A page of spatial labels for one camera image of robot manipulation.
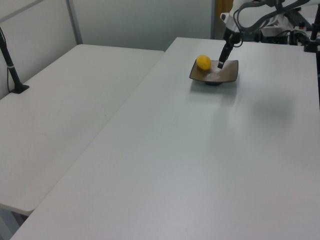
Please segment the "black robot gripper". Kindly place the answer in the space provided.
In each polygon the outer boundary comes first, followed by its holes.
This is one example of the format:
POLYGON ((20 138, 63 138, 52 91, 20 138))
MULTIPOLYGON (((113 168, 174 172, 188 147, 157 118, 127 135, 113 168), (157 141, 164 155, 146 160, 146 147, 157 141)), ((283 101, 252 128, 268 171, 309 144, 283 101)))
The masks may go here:
POLYGON ((225 45, 222 48, 218 65, 219 69, 224 67, 225 62, 228 60, 228 57, 233 48, 239 48, 243 44, 243 33, 240 31, 233 31, 228 27, 225 28, 223 39, 225 40, 225 45))

